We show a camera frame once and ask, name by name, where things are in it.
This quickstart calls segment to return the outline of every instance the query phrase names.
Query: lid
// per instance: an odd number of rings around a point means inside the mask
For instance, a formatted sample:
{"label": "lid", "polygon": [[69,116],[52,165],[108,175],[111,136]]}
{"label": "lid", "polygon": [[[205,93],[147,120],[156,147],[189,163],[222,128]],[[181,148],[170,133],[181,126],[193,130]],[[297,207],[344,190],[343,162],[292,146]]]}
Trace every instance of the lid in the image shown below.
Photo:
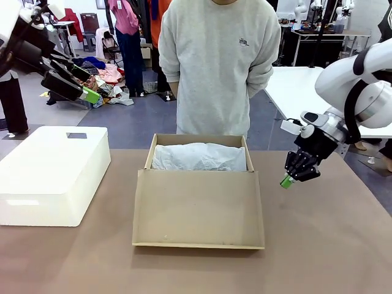
{"label": "lid", "polygon": [[263,249],[258,173],[139,171],[133,244]]}

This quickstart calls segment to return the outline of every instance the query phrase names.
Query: person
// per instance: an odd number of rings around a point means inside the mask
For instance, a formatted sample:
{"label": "person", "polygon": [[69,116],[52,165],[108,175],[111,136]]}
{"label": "person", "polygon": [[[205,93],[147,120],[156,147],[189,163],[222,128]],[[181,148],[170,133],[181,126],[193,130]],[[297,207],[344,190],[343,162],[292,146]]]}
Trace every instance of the person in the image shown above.
{"label": "person", "polygon": [[116,36],[124,63],[126,86],[131,97],[144,96],[139,20],[127,0],[108,0],[108,3],[117,19]]}
{"label": "person", "polygon": [[[384,42],[392,38],[392,0],[388,0],[390,3],[390,7],[387,10],[383,20],[379,24],[379,29],[381,32],[381,39],[380,42]],[[382,140],[381,139],[365,139],[370,144],[379,144]],[[362,141],[355,144],[355,147],[359,150],[366,151],[367,148],[362,144]],[[386,164],[387,169],[392,172],[392,140],[389,139],[385,144],[385,147],[380,149],[379,151],[384,156],[384,161]]]}
{"label": "person", "polygon": [[14,134],[27,132],[29,127],[16,72],[10,70],[0,77],[0,93],[8,131]]}
{"label": "person", "polygon": [[160,27],[162,26],[162,18],[172,0],[148,0],[151,18],[151,37],[153,39],[153,51],[151,57],[153,59],[153,71],[158,74],[158,95],[166,99],[167,92],[172,96],[170,85],[166,80],[166,76],[159,65],[158,40],[160,35]]}
{"label": "person", "polygon": [[159,53],[177,133],[247,136],[249,99],[267,86],[280,38],[266,0],[173,0]]}

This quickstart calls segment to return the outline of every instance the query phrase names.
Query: brown table surface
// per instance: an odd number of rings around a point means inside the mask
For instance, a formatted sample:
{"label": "brown table surface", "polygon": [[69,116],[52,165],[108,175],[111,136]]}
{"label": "brown table surface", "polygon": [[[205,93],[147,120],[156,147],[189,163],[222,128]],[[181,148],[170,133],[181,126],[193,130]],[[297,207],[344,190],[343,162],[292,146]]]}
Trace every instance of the brown table surface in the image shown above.
{"label": "brown table surface", "polygon": [[0,293],[391,293],[392,219],[338,155],[284,190],[286,153],[252,152],[266,250],[225,251],[132,247],[147,153],[112,150],[79,227],[1,227]]}

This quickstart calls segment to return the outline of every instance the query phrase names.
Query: pink shirt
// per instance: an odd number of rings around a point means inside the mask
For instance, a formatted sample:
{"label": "pink shirt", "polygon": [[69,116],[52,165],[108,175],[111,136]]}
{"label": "pink shirt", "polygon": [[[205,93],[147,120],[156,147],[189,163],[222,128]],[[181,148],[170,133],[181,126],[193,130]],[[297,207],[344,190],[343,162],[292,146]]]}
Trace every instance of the pink shirt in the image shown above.
{"label": "pink shirt", "polygon": [[109,0],[109,8],[115,15],[116,28],[123,34],[134,35],[139,30],[139,20],[127,0]]}

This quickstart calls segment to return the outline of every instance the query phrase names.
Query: red jacket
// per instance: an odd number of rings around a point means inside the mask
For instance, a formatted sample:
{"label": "red jacket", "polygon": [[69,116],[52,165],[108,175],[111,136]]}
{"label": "red jacket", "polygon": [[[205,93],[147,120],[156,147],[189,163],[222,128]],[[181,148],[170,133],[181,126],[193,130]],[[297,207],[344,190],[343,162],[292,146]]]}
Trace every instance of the red jacket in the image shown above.
{"label": "red jacket", "polygon": [[76,35],[79,42],[83,42],[83,33],[80,29],[80,22],[72,9],[66,8],[66,17],[60,19],[60,21],[74,21],[75,23],[69,27],[69,32],[71,35]]}

